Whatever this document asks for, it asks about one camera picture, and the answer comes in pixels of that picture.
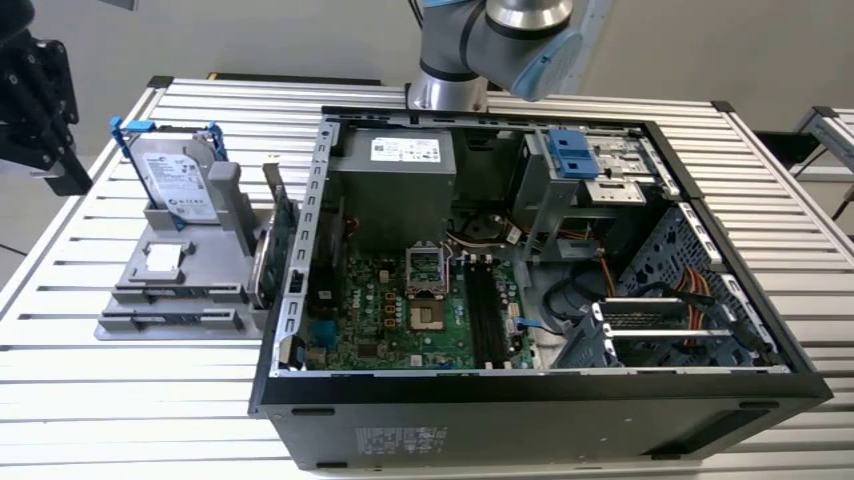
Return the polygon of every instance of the aluminum extrusion table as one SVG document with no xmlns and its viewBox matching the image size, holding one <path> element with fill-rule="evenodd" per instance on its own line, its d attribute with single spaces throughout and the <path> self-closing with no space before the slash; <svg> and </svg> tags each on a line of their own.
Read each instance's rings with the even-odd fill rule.
<svg viewBox="0 0 854 480">
<path fill-rule="evenodd" d="M 321 105 L 402 103 L 396 87 L 175 79 L 149 86 L 127 118 L 218 122 L 242 166 L 241 188 L 264 204 L 265 162 L 278 162 L 289 194 L 304 193 Z M 835 398 L 701 463 L 364 474 L 854 478 L 854 247 L 737 115 L 709 102 L 556 96 L 529 104 L 501 93 L 489 106 L 494 113 L 657 122 Z M 258 341 L 94 339 L 145 221 L 142 189 L 114 143 L 90 173 L 91 192 L 66 201 L 0 293 L 0 477 L 312 478 L 269 422 L 245 418 Z"/>
</svg>

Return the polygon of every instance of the chip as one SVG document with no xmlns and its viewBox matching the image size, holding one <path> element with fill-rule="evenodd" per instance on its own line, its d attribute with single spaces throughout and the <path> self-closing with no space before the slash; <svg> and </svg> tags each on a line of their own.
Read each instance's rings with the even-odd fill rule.
<svg viewBox="0 0 854 480">
<path fill-rule="evenodd" d="M 376 358 L 378 347 L 374 343 L 362 343 L 356 346 L 356 355 L 362 358 Z"/>
</svg>

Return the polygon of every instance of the power supply label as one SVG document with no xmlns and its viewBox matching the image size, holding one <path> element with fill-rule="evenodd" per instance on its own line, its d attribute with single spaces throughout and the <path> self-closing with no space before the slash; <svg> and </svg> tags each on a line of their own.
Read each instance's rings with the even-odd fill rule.
<svg viewBox="0 0 854 480">
<path fill-rule="evenodd" d="M 438 140 L 434 138 L 388 138 L 370 140 L 370 160 L 374 162 L 438 163 Z"/>
<path fill-rule="evenodd" d="M 142 161 L 169 212 L 186 222 L 216 220 L 210 194 L 196 161 L 186 155 L 165 153 L 146 153 Z"/>
<path fill-rule="evenodd" d="M 448 427 L 356 428 L 361 455 L 441 453 Z"/>
</svg>

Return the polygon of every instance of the wire bundle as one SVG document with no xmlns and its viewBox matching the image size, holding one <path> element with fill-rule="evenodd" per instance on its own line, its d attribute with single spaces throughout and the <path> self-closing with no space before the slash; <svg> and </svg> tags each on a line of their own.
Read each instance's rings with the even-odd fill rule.
<svg viewBox="0 0 854 480">
<path fill-rule="evenodd" d="M 688 293 L 707 297 L 711 295 L 708 282 L 693 267 L 685 267 L 681 273 L 681 280 L 679 280 L 679 284 L 676 285 L 676 291 L 684 291 L 684 288 L 688 286 Z M 701 330 L 704 319 L 705 313 L 693 305 L 688 304 L 688 330 Z M 684 344 L 689 345 L 691 341 L 685 340 Z"/>
</svg>

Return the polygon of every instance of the blue clip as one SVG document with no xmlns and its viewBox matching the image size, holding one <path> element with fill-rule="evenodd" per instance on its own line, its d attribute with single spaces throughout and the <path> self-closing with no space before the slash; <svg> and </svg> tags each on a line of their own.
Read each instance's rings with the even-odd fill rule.
<svg viewBox="0 0 854 480">
<path fill-rule="evenodd" d="M 213 136 L 213 147 L 220 156 L 220 160 L 228 161 L 228 153 L 225 152 L 225 140 L 222 139 L 222 129 L 218 128 L 216 122 L 208 123 L 208 132 Z"/>
<path fill-rule="evenodd" d="M 514 325 L 521 325 L 522 327 L 532 327 L 532 328 L 538 328 L 542 326 L 542 322 L 537 320 L 528 320 L 526 318 L 521 318 L 521 317 L 514 317 L 512 319 L 512 323 Z"/>
<path fill-rule="evenodd" d="M 548 130 L 548 153 L 557 161 L 562 178 L 596 178 L 598 163 L 578 130 Z"/>
<path fill-rule="evenodd" d="M 147 133 L 157 129 L 154 122 L 150 120 L 130 120 L 127 126 L 123 127 L 123 131 L 129 133 Z"/>
<path fill-rule="evenodd" d="M 130 160 L 130 149 L 127 148 L 127 144 L 123 142 L 123 135 L 121 134 L 121 117 L 117 115 L 109 119 L 109 134 L 118 144 L 121 155 L 123 155 L 123 158 Z"/>
</svg>

